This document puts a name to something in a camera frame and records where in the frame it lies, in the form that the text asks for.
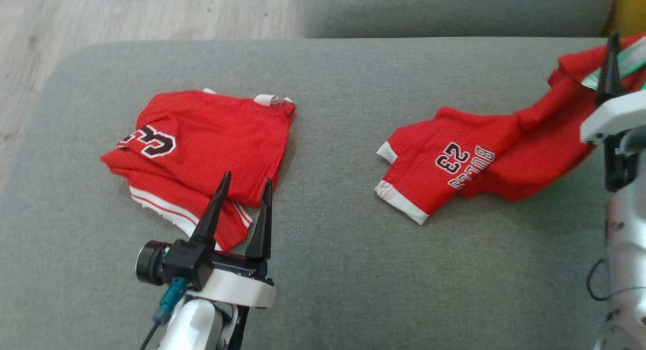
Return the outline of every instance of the blue connector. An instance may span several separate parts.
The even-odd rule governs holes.
[[[160,325],[166,326],[168,321],[171,319],[171,314],[173,313],[175,306],[177,306],[177,303],[186,293],[188,286],[186,279],[180,277],[173,278],[171,285],[168,287],[164,297],[162,297],[159,302],[159,309],[152,319],[155,322],[159,322]]]

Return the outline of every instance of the red fabric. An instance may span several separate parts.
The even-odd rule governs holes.
[[[236,203],[258,207],[265,180],[276,187],[294,110],[286,100],[263,106],[198,90],[160,93],[139,114],[136,131],[101,161],[131,187],[197,218],[231,171],[216,233],[228,251],[245,240],[251,222]]]
[[[622,48],[640,37],[626,38]],[[397,159],[384,181],[428,215],[457,193],[493,192],[509,200],[536,193],[591,152],[580,143],[579,128],[596,108],[595,93],[581,81],[604,55],[597,47],[562,56],[551,90],[517,113],[475,115],[443,107],[433,120],[397,129],[388,139]],[[640,87],[645,77],[632,74],[623,84]]]

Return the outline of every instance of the black cable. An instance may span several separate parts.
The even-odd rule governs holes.
[[[592,297],[593,300],[595,300],[595,301],[607,301],[610,298],[608,296],[606,296],[606,297],[598,297],[597,295],[595,295],[595,293],[593,292],[593,288],[590,285],[590,280],[593,278],[593,275],[595,274],[595,271],[597,270],[597,268],[602,263],[604,263],[604,261],[605,260],[603,258],[598,260],[595,263],[595,265],[593,265],[590,272],[588,273],[588,277],[586,277],[586,279],[585,279],[585,288],[588,290],[588,295],[590,295],[590,297]]]
[[[159,327],[159,321],[155,321],[154,325],[152,325],[152,329],[150,329],[150,332],[148,332],[148,336],[146,336],[146,340],[143,341],[143,344],[141,344],[141,347],[139,348],[139,350],[146,349],[146,346],[148,346],[150,339],[152,339],[152,336],[155,334],[155,331],[157,331],[158,327]]]

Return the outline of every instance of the gray couch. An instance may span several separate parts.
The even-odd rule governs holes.
[[[304,0],[307,37],[599,36],[612,0]]]
[[[410,18],[392,15],[395,2],[369,2],[373,15],[355,10],[365,17],[360,33],[353,14],[326,17],[325,28],[310,31],[595,35],[608,1],[591,1],[599,14],[571,8],[574,17],[545,17],[549,26],[526,24],[524,5],[504,23],[507,12],[494,11],[496,26],[456,17],[451,28],[429,30],[423,21],[448,2],[420,12],[410,29],[395,23]],[[330,14],[342,10],[328,6]],[[603,42],[126,42],[75,53],[46,84],[0,196],[0,348],[139,347],[164,289],[137,282],[134,260],[148,240],[182,233],[136,205],[98,158],[131,133],[155,93],[204,87],[288,95],[298,106],[275,194],[277,298],[272,309],[251,311],[244,348],[591,347],[605,311],[584,289],[604,247],[598,152],[520,203],[456,198],[423,226],[374,195],[388,169],[374,152],[397,127],[428,120],[444,104],[475,113],[528,106],[548,90],[558,56]]]

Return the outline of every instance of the wooden floor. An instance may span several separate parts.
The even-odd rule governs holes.
[[[118,40],[302,37],[300,0],[0,0],[0,190],[47,77]]]

